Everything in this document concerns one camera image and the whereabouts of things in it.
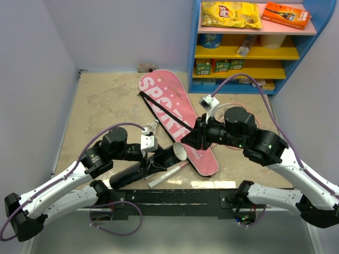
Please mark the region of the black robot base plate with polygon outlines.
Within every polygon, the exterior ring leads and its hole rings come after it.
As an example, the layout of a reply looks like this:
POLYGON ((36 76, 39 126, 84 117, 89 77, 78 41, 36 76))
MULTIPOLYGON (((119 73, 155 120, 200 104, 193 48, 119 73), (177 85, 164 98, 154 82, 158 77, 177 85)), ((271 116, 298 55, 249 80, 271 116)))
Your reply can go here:
POLYGON ((146 216, 197 216, 233 219, 234 210, 254 206, 248 199, 236 196, 236 189, 111 189, 93 205, 106 208, 112 202, 126 201, 137 206, 116 204, 113 219, 126 220, 138 215, 146 216))

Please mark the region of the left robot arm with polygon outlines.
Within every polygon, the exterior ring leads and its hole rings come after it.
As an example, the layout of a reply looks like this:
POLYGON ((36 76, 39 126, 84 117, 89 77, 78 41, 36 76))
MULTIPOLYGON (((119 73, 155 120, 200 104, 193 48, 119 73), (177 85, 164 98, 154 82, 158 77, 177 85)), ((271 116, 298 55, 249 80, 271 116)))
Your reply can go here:
POLYGON ((107 188, 96 178, 113 168, 114 160, 137 161, 144 169, 153 161, 148 153, 158 155, 163 148, 148 128, 141 128, 140 143, 127 144, 125 124, 115 124, 97 134, 83 149, 78 159, 62 173, 27 193, 11 193, 5 197, 7 220, 19 242, 39 234, 48 221, 71 207, 96 205, 105 207, 110 201, 107 188))

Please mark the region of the black shuttlecock tube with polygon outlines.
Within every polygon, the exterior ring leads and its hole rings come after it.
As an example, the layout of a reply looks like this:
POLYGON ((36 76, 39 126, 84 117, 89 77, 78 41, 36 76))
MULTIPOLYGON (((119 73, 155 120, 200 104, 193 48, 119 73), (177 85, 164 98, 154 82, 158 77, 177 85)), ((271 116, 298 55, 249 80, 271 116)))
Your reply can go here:
POLYGON ((110 177, 109 184, 113 189, 120 189, 152 174, 167 171, 169 167, 186 159, 187 153, 184 145, 176 142, 165 149, 158 149, 149 158, 114 174, 110 177))

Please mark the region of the pink racket bag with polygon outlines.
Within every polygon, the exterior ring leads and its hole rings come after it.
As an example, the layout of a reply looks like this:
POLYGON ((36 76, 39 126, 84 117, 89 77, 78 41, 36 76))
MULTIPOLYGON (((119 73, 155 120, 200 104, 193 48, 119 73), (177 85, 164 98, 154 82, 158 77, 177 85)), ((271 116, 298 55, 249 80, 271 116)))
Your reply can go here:
MULTIPOLYGON (((194 127, 197 115, 188 98, 185 88, 179 77, 170 70, 155 70, 144 74, 139 81, 139 90, 144 92, 156 103, 167 109, 175 117, 190 127, 194 127)), ((144 99, 153 115, 160 121, 167 135, 174 142, 189 133, 189 130, 172 119, 166 112, 158 108, 155 103, 144 99)), ((188 162, 201 176, 211 176, 219 169, 217 160, 209 148, 195 150, 184 145, 188 162)))

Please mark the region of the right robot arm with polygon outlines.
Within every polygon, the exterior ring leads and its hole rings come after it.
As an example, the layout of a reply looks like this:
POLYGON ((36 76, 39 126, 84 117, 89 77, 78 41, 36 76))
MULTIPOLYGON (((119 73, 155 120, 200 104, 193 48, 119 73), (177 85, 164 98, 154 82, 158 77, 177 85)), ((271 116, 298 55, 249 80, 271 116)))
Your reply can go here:
POLYGON ((271 205, 297 212, 307 223, 318 228, 338 224, 338 186, 327 181, 307 165, 300 165, 293 149, 276 133, 257 128, 255 117, 242 107, 229 108, 224 123, 204 114, 181 142, 196 150, 213 143, 241 148, 244 157, 275 171, 294 189, 263 186, 243 181, 228 201, 238 208, 271 205))

